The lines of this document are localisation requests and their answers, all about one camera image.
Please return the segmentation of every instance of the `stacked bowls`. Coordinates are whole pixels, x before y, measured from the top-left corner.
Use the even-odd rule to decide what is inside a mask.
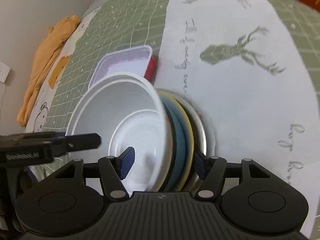
[[[190,110],[193,115],[196,112],[183,98],[178,102],[173,95],[157,92],[133,73],[117,73],[99,81],[79,101],[66,134],[98,133],[102,143],[98,149],[72,152],[70,159],[93,163],[133,147],[135,162],[122,181],[130,195],[134,191],[191,190],[199,183],[191,171],[200,119],[190,121]],[[189,107],[187,112],[183,103]],[[206,153],[205,134],[200,133],[199,150]],[[89,186],[100,191],[98,180]]]

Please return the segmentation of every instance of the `green grid mat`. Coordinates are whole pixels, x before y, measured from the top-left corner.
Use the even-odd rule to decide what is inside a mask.
[[[158,55],[169,0],[110,0],[90,22],[60,80],[43,131],[65,131],[99,60],[148,44]]]

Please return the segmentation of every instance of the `white bowl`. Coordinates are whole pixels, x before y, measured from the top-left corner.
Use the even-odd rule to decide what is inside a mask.
[[[101,136],[101,146],[72,152],[71,159],[93,163],[133,147],[135,162],[122,181],[126,190],[130,195],[133,191],[159,190],[172,160],[172,130],[157,92],[146,79],[117,73],[88,90],[73,112],[66,134],[93,132]]]

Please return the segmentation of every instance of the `white wall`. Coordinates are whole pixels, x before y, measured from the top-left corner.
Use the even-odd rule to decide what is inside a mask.
[[[0,135],[22,132],[16,118],[28,86],[36,49],[47,27],[65,16],[79,17],[93,0],[0,0],[0,61],[11,71],[0,109]],[[0,84],[0,100],[3,92]]]

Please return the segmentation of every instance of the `fabric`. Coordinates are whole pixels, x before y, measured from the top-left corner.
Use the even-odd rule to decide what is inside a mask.
[[[20,126],[27,124],[44,79],[58,57],[63,43],[75,31],[79,23],[79,17],[73,15],[71,18],[63,18],[54,28],[48,28],[48,35],[37,49],[32,63],[29,86],[24,95],[23,105],[17,117],[17,122]]]
[[[60,52],[60,55],[52,65],[51,70],[49,71],[46,79],[44,80],[41,89],[39,91],[39,94],[37,96],[36,103],[32,109],[31,115],[29,117],[28,123],[26,125],[26,132],[34,132],[39,131],[41,132],[43,130],[43,126],[45,123],[45,119],[47,118],[47,111],[51,108],[52,99],[54,97],[54,94],[57,90],[57,87],[59,85],[61,76],[63,75],[63,72],[65,71],[65,68],[61,71],[59,77],[57,78],[53,89],[50,88],[48,81],[50,77],[52,76],[53,71],[55,70],[56,65],[60,61],[60,59],[63,56],[68,56],[73,54],[76,44],[79,40],[79,38],[82,37],[85,30],[87,29],[90,21],[94,17],[94,15],[97,13],[97,10],[93,11],[92,13],[88,14],[86,17],[81,19],[81,23],[79,24],[78,28],[74,31],[74,33],[69,37],[69,39],[65,42],[63,45],[63,48]]]
[[[170,0],[155,87],[192,102],[215,133],[215,155],[251,158],[300,191],[309,203],[301,232],[310,236],[320,194],[317,95],[267,0]]]
[[[51,89],[53,89],[54,84],[56,83],[57,78],[59,77],[61,71],[63,70],[63,68],[68,64],[69,59],[70,59],[71,55],[69,56],[63,56],[59,62],[57,63],[56,67],[54,68],[51,77],[48,80],[48,84],[50,86]]]

